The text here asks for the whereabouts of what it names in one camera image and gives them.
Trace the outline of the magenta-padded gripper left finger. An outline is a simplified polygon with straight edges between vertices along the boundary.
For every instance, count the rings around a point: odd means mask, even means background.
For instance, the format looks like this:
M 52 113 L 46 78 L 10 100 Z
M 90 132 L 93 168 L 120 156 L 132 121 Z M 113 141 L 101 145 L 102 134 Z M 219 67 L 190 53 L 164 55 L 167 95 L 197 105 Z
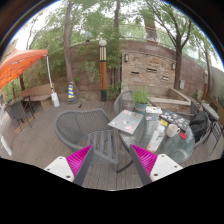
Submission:
M 45 171 L 81 186 L 94 155 L 92 145 L 82 148 L 68 157 L 59 156 Z

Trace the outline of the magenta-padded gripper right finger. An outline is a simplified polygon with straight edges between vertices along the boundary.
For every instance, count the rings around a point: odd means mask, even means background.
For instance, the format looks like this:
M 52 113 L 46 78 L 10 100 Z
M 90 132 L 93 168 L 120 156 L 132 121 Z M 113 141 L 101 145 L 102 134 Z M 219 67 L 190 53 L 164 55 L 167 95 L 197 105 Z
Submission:
M 159 180 L 182 167 L 166 154 L 156 155 L 139 146 L 130 145 L 130 155 L 143 185 Z

